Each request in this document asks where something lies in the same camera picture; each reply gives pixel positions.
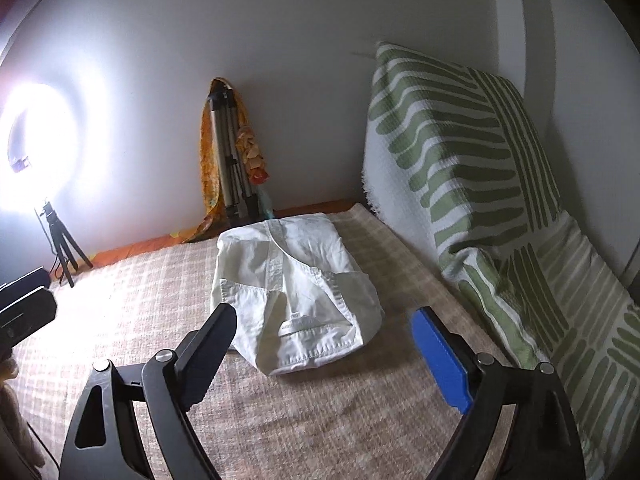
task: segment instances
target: tripod leg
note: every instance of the tripod leg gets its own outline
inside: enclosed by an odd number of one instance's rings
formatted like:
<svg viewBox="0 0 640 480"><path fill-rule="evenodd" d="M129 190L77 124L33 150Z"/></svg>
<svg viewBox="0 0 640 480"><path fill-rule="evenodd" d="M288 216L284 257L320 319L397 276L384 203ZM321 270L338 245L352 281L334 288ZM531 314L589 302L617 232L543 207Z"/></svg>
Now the tripod leg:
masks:
<svg viewBox="0 0 640 480"><path fill-rule="evenodd" d="M69 249L69 245L66 243L66 240L65 240L65 235L62 232L60 232L60 234L58 235L58 239L60 240L60 245L62 246L62 250L65 251L66 253L67 259L69 260L73 268L75 270L78 270L78 262L76 262L76 259L74 258L74 254L71 252L71 249Z"/></svg>
<svg viewBox="0 0 640 480"><path fill-rule="evenodd" d="M89 260L89 258L86 257L86 254L84 254L82 252L82 249L76 243L76 241L74 240L74 238L72 237L72 235L69 233L69 231L67 230L66 226L62 222L60 222L60 230L62 231L63 236L66 237L67 240L69 240L69 243L76 250L76 253L79 254L79 256L84 260L84 262L89 266L89 268L93 269L94 264L92 264L91 261Z"/></svg>
<svg viewBox="0 0 640 480"><path fill-rule="evenodd" d="M51 229L51 241L53 242L53 245L56 248L56 254L58 255L60 264L62 264L62 272L64 272L66 280L69 282L69 286L73 287L74 280L71 278L71 273L69 272L69 269L66 266L66 258L64 256L64 253L62 252L62 247L60 245L61 237L62 237L62 234L57 229Z"/></svg>

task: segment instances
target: silver tripod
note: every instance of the silver tripod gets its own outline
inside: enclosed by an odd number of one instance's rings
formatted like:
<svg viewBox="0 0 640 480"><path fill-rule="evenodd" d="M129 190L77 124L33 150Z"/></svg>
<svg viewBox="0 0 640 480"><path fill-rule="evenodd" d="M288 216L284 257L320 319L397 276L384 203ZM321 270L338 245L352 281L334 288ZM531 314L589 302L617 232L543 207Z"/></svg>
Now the silver tripod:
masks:
<svg viewBox="0 0 640 480"><path fill-rule="evenodd" d="M260 220L258 195L249 182L236 148L238 104L234 91L216 80L211 86L208 101L213 135L218 145L216 156L226 217L231 227L257 222ZM244 210L240 207L241 198Z"/></svg>

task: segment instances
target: cable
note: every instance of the cable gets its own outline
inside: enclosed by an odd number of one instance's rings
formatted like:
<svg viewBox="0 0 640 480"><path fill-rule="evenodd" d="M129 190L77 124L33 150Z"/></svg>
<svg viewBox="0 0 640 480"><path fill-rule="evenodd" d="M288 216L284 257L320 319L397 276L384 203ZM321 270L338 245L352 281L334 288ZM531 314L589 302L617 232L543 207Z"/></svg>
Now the cable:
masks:
<svg viewBox="0 0 640 480"><path fill-rule="evenodd" d="M65 279L64 269L62 270L62 274L60 274L60 277L58 276L58 269L62 267L62 265L67 265L68 263L69 263L69 260L65 260L64 264L60 260L58 260L58 264L56 265L56 270L53 271L53 277L54 279L58 280L58 285L62 286L62 280Z"/></svg>
<svg viewBox="0 0 640 480"><path fill-rule="evenodd" d="M31 430L31 433L33 433L33 435L38 439L38 442L40 443L40 445L44 448L44 451L47 452L47 454L51 457L51 459L53 460L53 463L56 465L56 467L58 468L58 471L60 471L60 464L58 463L58 461L53 458L53 455L51 454L51 452L49 451L49 448L47 446L44 445L44 442L42 441L42 439L40 438L40 435L36 433L36 430L34 430L31 427L31 424L28 423L28 421L25 421L27 423L27 426L29 427L29 429Z"/></svg>
<svg viewBox="0 0 640 480"><path fill-rule="evenodd" d="M53 242L51 241L51 238L49 237L49 234L47 233L47 230L44 228L44 225L42 224L42 220L40 220L40 215L36 211L36 208L33 208L33 212L36 213L36 216L38 217L38 222L40 223L40 228L42 229L42 232L44 233L44 235L47 237L47 242L49 242L49 247L51 249L51 254L53 254L55 257L58 257L58 254L56 253L56 250L53 248Z"/></svg>
<svg viewBox="0 0 640 480"><path fill-rule="evenodd" d="M56 264L58 263L58 257L56 256L56 259L53 260L53 265L51 266L51 268L49 269L49 274L51 274L53 272L54 267L56 267Z"/></svg>

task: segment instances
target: metal screw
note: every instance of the metal screw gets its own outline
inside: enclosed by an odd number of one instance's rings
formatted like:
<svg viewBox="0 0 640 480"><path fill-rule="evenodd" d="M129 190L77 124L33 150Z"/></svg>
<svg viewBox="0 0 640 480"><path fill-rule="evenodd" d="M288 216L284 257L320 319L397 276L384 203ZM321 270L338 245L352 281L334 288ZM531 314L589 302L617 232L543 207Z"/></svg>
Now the metal screw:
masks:
<svg viewBox="0 0 640 480"><path fill-rule="evenodd" d="M161 350L156 354L156 361L165 363L167 361L170 361L173 356L174 352L172 350Z"/></svg>
<svg viewBox="0 0 640 480"><path fill-rule="evenodd" d="M94 370L96 372L103 372L105 371L107 368L109 368L109 360L108 359L100 359L99 361L96 361L94 363Z"/></svg>
<svg viewBox="0 0 640 480"><path fill-rule="evenodd" d="M551 363L540 363L540 371L543 374L551 375L553 372L556 371L556 369Z"/></svg>
<svg viewBox="0 0 640 480"><path fill-rule="evenodd" d="M491 354L487 354L486 352L480 352L477 356L478 362L481 365L492 365L495 363L495 357Z"/></svg>

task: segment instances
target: ring light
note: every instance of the ring light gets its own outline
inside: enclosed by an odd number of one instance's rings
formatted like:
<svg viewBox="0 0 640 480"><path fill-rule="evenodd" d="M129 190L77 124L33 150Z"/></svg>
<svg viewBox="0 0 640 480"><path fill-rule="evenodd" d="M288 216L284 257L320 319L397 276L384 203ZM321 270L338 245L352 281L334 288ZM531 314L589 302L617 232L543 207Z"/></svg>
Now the ring light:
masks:
<svg viewBox="0 0 640 480"><path fill-rule="evenodd" d="M0 117L0 206L42 205L71 178L77 154L78 129L62 95L45 84L14 89Z"/></svg>

